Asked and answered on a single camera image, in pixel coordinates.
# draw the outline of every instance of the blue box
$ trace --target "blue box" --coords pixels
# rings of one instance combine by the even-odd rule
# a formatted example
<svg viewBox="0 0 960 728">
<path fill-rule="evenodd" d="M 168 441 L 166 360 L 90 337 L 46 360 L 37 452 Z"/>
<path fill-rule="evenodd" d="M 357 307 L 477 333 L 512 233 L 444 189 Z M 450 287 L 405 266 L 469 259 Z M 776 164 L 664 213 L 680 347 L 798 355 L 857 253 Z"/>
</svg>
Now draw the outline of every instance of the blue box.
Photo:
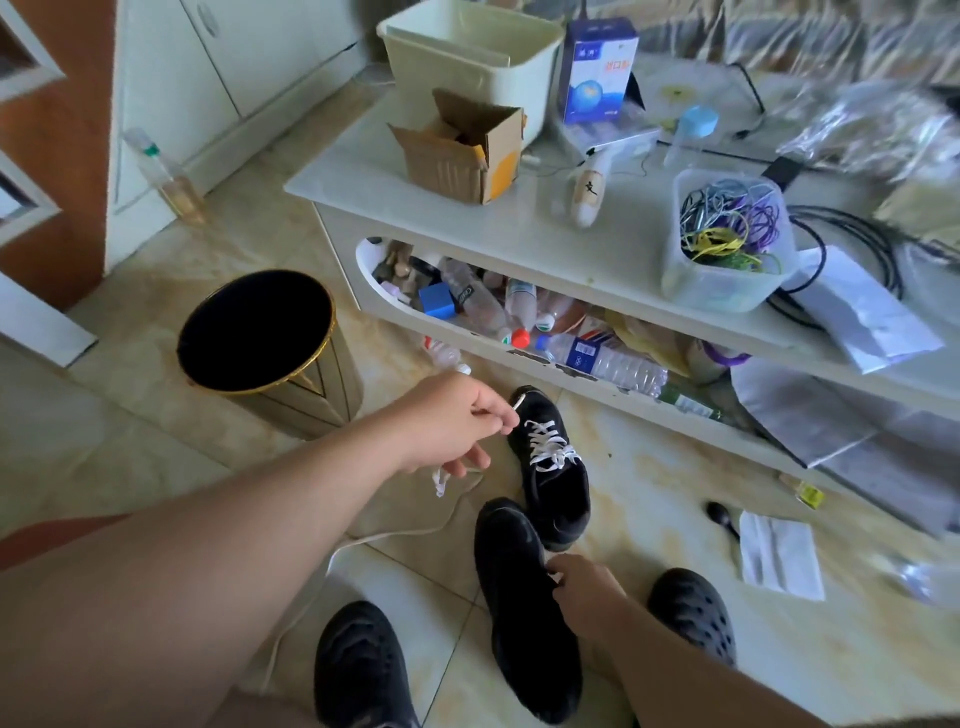
<svg viewBox="0 0 960 728">
<path fill-rule="evenodd" d="M 420 305 L 423 306 L 423 313 L 435 319 L 452 319 L 457 314 L 450 288 L 443 282 L 421 288 Z"/>
<path fill-rule="evenodd" d="M 557 90 L 565 124 L 616 118 L 634 67 L 636 44 L 634 25 L 625 17 L 567 24 Z"/>
</svg>

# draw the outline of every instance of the forearm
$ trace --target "forearm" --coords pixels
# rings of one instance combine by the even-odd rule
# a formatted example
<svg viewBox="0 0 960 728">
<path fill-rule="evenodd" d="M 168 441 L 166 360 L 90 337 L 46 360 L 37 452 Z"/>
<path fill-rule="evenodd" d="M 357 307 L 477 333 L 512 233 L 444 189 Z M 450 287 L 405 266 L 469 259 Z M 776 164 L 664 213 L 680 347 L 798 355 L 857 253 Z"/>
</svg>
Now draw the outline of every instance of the forearm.
<svg viewBox="0 0 960 728">
<path fill-rule="evenodd" d="M 0 722 L 189 725 L 211 714 L 396 471 L 391 428 L 368 418 L 0 575 L 0 714 L 12 711 Z"/>
<path fill-rule="evenodd" d="M 816 728 L 819 718 L 711 660 L 624 597 L 604 646 L 644 728 Z"/>
</svg>

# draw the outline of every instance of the white handheld object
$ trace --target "white handheld object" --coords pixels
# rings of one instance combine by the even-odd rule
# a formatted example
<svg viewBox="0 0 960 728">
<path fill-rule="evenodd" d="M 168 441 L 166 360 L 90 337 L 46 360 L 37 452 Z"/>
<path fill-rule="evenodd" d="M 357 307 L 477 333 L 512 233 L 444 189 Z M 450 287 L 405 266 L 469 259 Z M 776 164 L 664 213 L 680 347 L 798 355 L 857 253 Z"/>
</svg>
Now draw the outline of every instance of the white handheld object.
<svg viewBox="0 0 960 728">
<path fill-rule="evenodd" d="M 590 157 L 577 178 L 577 185 L 573 188 L 570 219 L 578 228 L 589 228 L 597 219 L 597 213 L 603 205 L 604 192 L 607 191 L 613 154 L 613 146 L 601 149 Z"/>
</svg>

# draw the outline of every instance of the black spoon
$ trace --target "black spoon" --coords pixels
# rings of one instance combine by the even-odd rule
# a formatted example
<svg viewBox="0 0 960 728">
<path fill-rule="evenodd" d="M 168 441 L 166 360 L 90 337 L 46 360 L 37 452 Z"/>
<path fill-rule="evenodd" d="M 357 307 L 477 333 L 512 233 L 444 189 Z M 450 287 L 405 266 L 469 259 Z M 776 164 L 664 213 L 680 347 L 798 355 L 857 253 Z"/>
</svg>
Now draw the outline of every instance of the black spoon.
<svg viewBox="0 0 960 728">
<path fill-rule="evenodd" d="M 730 517 L 730 511 L 727 510 L 727 506 L 723 503 L 718 503 L 716 500 L 711 500 L 707 504 L 707 518 L 714 523 L 719 523 L 730 531 L 736 539 L 736 542 L 738 544 L 740 543 L 740 534 L 737 533 L 736 528 L 733 527 L 733 519 Z"/>
</svg>

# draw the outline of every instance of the shoe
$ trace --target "shoe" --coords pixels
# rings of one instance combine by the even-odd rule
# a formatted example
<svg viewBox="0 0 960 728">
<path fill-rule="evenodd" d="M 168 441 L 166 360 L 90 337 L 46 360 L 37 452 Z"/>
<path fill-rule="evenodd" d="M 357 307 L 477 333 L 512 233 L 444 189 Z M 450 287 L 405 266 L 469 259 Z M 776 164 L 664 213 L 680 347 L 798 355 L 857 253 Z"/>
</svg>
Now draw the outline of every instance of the shoe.
<svg viewBox="0 0 960 728">
<path fill-rule="evenodd" d="M 327 728 L 420 728 L 396 632 L 368 601 L 351 602 L 324 629 L 313 696 Z"/>
<path fill-rule="evenodd" d="M 527 515 L 551 551 L 566 551 L 590 520 L 587 467 L 569 444 L 557 405 L 536 387 L 510 397 L 520 424 L 507 436 L 523 470 Z"/>
<path fill-rule="evenodd" d="M 493 657 L 507 684 L 536 718 L 563 723 L 580 705 L 580 647 L 553 598 L 557 585 L 537 531 L 518 503 L 500 497 L 484 505 L 473 559 L 493 618 Z"/>
<path fill-rule="evenodd" d="M 703 576 L 671 569 L 654 584 L 647 610 L 665 627 L 727 667 L 736 667 L 736 643 L 727 606 Z"/>
</svg>

